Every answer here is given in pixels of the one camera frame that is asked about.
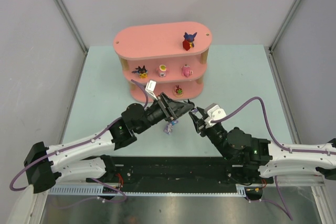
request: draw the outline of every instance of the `pink shelf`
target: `pink shelf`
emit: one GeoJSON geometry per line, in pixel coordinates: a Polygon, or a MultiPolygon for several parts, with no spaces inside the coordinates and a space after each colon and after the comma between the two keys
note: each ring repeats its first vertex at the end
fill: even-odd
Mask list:
{"type": "Polygon", "coordinates": [[[212,34],[206,26],[178,22],[128,27],[116,35],[113,46],[119,57],[131,61],[199,55],[209,48],[211,41],[212,34]],[[182,47],[185,32],[197,32],[195,47],[188,51],[182,47]]]}
{"type": "MultiPolygon", "coordinates": [[[[155,95],[159,95],[161,92],[164,92],[166,95],[174,100],[186,100],[197,97],[203,90],[203,83],[198,84],[196,81],[190,81],[187,85],[185,84],[185,82],[158,83],[155,86],[155,95]],[[173,90],[175,85],[180,85],[180,87],[183,89],[182,97],[174,96],[173,90]]],[[[146,101],[143,92],[138,87],[136,87],[135,90],[131,90],[131,95],[139,102],[146,101]]]]}
{"type": "Polygon", "coordinates": [[[151,59],[151,60],[130,60],[128,62],[130,69],[124,70],[123,74],[128,81],[131,79],[140,83],[146,84],[148,80],[154,80],[157,83],[177,82],[177,81],[192,81],[200,78],[206,70],[207,64],[200,63],[201,55],[197,56],[184,56],[164,59],[151,59]],[[166,77],[159,77],[156,69],[160,64],[168,67],[169,73],[166,77]],[[193,70],[193,74],[189,77],[182,76],[182,67],[188,64],[193,70]],[[138,66],[146,66],[148,70],[148,77],[141,79],[138,74],[132,73],[138,66]]]}

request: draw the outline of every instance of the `purple toy figure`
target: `purple toy figure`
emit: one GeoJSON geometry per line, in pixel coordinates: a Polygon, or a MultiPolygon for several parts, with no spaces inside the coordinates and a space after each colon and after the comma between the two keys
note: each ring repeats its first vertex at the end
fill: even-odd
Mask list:
{"type": "Polygon", "coordinates": [[[197,33],[194,33],[194,34],[184,33],[184,36],[183,36],[184,41],[182,42],[182,46],[186,51],[188,51],[190,48],[193,48],[195,46],[194,40],[195,40],[196,34],[197,33]]]}
{"type": "Polygon", "coordinates": [[[178,120],[172,121],[166,125],[166,128],[164,128],[164,132],[168,135],[171,135],[173,132],[173,126],[178,123],[178,120]]]}
{"type": "Polygon", "coordinates": [[[182,67],[182,76],[189,77],[192,74],[193,74],[193,71],[191,70],[189,65],[186,64],[182,67]]]}

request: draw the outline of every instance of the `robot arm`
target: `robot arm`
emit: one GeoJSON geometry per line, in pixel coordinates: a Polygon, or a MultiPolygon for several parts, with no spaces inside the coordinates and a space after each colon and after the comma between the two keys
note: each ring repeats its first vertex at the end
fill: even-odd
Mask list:
{"type": "Polygon", "coordinates": [[[223,158],[232,164],[227,176],[242,183],[253,183],[260,178],[276,175],[315,174],[336,180],[336,138],[327,144],[286,144],[279,147],[275,142],[252,137],[238,127],[227,132],[220,120],[226,116],[217,104],[205,109],[197,107],[199,119],[189,112],[195,129],[202,137],[207,136],[223,158]]]}
{"type": "Polygon", "coordinates": [[[36,143],[24,165],[45,155],[48,158],[26,171],[28,182],[34,185],[34,193],[40,193],[60,181],[114,176],[114,164],[110,156],[83,159],[126,147],[136,141],[135,133],[140,134],[161,120],[176,120],[192,109],[194,104],[189,100],[179,102],[161,93],[150,107],[144,108],[139,103],[130,104],[120,118],[100,133],[70,144],[45,147],[43,142],[36,143]]]}

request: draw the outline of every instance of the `light blue table surface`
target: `light blue table surface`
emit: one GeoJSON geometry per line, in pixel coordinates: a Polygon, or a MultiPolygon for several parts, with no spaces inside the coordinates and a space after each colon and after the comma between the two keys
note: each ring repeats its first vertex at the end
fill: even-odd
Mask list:
{"type": "MultiPolygon", "coordinates": [[[[193,102],[201,108],[218,103],[227,114],[251,97],[260,96],[271,129],[278,141],[292,143],[267,56],[262,45],[211,46],[204,90],[193,102]]],[[[133,103],[119,58],[113,47],[90,47],[63,143],[99,132],[133,103]]],[[[179,119],[172,135],[163,132],[166,122],[151,127],[115,156],[220,156],[208,138],[195,132],[188,115],[179,119]]],[[[223,123],[229,131],[238,126],[254,137],[267,138],[260,103],[252,102],[223,123]]]]}

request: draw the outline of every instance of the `red wire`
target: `red wire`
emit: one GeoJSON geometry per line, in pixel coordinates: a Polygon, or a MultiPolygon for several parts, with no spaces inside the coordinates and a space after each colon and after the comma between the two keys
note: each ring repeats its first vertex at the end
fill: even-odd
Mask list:
{"type": "Polygon", "coordinates": [[[120,188],[120,186],[121,186],[121,184],[120,184],[121,178],[118,175],[117,175],[117,177],[119,178],[118,187],[120,188]]]}
{"type": "Polygon", "coordinates": [[[119,181],[121,180],[121,186],[120,187],[122,187],[124,185],[124,180],[121,177],[120,173],[117,173],[117,176],[119,177],[119,181]]]}
{"type": "Polygon", "coordinates": [[[261,182],[262,182],[263,184],[265,184],[265,185],[263,185],[263,187],[262,187],[262,189],[264,189],[264,188],[267,186],[267,182],[266,182],[266,180],[264,180],[264,179],[262,179],[261,182]]]}

